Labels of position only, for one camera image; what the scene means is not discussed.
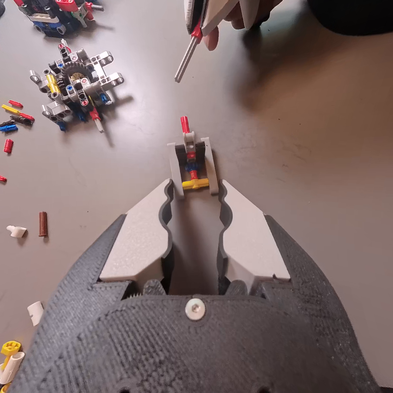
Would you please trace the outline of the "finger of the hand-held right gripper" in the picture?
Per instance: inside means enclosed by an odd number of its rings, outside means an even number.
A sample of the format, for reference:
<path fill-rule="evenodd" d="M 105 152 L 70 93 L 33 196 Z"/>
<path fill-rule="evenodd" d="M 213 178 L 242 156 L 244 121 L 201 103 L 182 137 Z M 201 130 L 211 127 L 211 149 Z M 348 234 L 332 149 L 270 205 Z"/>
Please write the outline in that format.
<path fill-rule="evenodd" d="M 191 34 L 197 25 L 202 26 L 206 12 L 206 0 L 185 0 L 185 25 L 188 34 Z"/>
<path fill-rule="evenodd" d="M 232 9 L 239 3 L 241 6 L 244 1 L 238 0 L 209 0 L 206 1 L 201 15 L 201 33 L 205 37 L 224 20 Z"/>

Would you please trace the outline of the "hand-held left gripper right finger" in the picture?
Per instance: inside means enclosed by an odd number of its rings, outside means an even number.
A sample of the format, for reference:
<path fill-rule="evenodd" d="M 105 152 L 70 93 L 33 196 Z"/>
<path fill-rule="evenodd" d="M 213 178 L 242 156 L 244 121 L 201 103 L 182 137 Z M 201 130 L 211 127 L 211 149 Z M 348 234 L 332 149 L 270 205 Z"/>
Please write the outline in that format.
<path fill-rule="evenodd" d="M 217 270 L 230 282 L 290 281 L 264 213 L 228 181 L 219 185 L 221 203 Z"/>

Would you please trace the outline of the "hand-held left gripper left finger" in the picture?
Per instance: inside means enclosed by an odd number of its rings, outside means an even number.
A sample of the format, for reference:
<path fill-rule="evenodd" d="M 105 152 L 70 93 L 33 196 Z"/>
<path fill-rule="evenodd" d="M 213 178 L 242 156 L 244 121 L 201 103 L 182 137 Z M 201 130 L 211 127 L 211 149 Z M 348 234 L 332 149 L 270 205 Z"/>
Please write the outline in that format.
<path fill-rule="evenodd" d="M 172 218 L 174 184 L 164 180 L 126 213 L 99 276 L 101 281 L 170 282 L 174 269 Z"/>

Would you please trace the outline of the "grey axle with red bush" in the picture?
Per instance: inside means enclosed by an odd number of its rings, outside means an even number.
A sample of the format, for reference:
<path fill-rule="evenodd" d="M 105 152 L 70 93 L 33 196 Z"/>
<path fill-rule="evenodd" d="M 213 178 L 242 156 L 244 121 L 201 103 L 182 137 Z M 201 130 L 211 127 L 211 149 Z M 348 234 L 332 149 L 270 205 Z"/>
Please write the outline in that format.
<path fill-rule="evenodd" d="M 196 27 L 194 28 L 194 30 L 191 33 L 191 41 L 190 44 L 186 50 L 186 53 L 180 63 L 180 66 L 174 76 L 174 80 L 176 83 L 180 83 L 183 76 L 184 76 L 184 72 L 194 54 L 194 51 L 196 49 L 196 47 L 198 46 L 198 44 L 201 42 L 203 37 L 202 31 L 201 31 L 201 27 L 199 26 L 199 24 L 196 25 Z"/>

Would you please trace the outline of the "small grey frame brick model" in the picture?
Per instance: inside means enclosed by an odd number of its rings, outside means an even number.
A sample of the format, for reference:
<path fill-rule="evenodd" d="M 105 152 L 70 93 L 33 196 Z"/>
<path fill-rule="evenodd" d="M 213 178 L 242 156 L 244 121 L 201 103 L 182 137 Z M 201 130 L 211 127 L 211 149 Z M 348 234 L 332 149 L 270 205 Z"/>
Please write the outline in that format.
<path fill-rule="evenodd" d="M 183 143 L 168 143 L 169 163 L 174 190 L 179 199 L 185 191 L 208 188 L 211 195 L 219 193 L 213 150 L 209 137 L 197 141 L 190 130 L 187 116 L 180 118 Z"/>

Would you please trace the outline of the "person's right hand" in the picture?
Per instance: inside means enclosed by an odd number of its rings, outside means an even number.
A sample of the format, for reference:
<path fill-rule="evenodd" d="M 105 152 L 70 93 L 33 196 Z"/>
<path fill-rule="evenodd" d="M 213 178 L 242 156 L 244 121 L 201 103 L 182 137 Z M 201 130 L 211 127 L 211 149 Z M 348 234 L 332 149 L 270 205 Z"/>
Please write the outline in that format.
<path fill-rule="evenodd" d="M 268 20 L 271 11 L 277 7 L 282 0 L 260 0 L 258 1 L 258 9 L 254 18 L 252 27 L 260 27 L 260 25 Z M 235 30 L 245 29 L 243 13 L 239 1 L 234 5 L 232 10 L 226 15 L 224 21 L 230 22 Z M 219 27 L 215 27 L 209 35 L 203 38 L 205 46 L 209 51 L 216 49 L 219 42 Z"/>

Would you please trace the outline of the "white curved toy panel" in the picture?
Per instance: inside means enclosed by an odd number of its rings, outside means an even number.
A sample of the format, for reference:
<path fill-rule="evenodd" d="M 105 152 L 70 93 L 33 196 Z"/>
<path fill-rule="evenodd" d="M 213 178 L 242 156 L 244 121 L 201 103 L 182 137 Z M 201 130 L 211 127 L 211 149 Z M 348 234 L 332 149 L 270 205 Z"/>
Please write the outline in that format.
<path fill-rule="evenodd" d="M 32 325 L 35 327 L 40 323 L 42 315 L 44 313 L 44 307 L 41 301 L 37 301 L 27 307 L 28 314 L 32 321 Z"/>

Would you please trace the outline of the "grey gear toy brick model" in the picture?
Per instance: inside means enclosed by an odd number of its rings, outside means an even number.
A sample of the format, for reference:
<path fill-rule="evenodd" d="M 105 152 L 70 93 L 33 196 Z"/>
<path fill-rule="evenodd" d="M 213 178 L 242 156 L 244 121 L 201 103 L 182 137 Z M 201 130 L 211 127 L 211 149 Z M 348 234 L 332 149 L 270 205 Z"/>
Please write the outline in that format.
<path fill-rule="evenodd" d="M 61 131 L 73 117 L 86 122 L 90 117 L 100 133 L 104 132 L 98 108 L 112 103 L 108 91 L 124 83 L 121 73 L 106 74 L 104 67 L 114 60 L 105 51 L 88 56 L 82 48 L 71 51 L 66 40 L 58 44 L 61 58 L 48 64 L 41 74 L 30 70 L 29 78 L 51 100 L 42 105 L 42 115 Z"/>

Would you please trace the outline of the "dark toy brick model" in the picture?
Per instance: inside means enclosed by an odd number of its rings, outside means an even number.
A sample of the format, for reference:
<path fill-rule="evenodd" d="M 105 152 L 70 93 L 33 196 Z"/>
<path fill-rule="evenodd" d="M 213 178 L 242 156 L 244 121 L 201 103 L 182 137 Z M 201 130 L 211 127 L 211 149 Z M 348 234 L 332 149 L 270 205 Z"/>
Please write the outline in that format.
<path fill-rule="evenodd" d="M 15 0 L 36 30 L 47 37 L 62 37 L 86 28 L 94 21 L 93 12 L 104 12 L 96 1 L 84 0 Z"/>

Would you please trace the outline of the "heap of small coloured pins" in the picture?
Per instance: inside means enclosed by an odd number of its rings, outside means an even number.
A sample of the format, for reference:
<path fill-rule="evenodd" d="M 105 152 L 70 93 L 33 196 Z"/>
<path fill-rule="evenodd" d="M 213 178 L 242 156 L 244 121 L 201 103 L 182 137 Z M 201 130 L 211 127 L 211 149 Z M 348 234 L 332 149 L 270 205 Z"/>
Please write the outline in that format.
<path fill-rule="evenodd" d="M 29 114 L 23 113 L 23 105 L 22 103 L 9 100 L 8 104 L 1 105 L 1 108 L 4 109 L 9 114 L 9 120 L 5 122 L 1 122 L 0 124 L 0 132 L 1 134 L 11 134 L 18 131 L 18 125 L 31 127 L 35 122 L 35 118 Z M 12 154 L 13 149 L 13 140 L 9 137 L 6 137 L 4 142 L 3 152 L 7 155 Z M 4 176 L 0 176 L 1 184 L 5 184 L 7 182 L 7 178 Z"/>

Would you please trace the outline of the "heap of white yellow parts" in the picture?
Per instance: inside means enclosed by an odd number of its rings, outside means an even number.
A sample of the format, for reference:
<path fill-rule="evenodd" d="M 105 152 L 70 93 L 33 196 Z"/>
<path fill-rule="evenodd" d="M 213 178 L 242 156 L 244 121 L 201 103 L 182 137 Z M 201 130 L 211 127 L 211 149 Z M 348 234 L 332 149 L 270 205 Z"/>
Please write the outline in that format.
<path fill-rule="evenodd" d="M 0 385 L 6 385 L 16 376 L 25 353 L 21 351 L 21 343 L 8 341 L 3 344 L 1 354 L 5 356 L 5 359 L 0 365 Z"/>

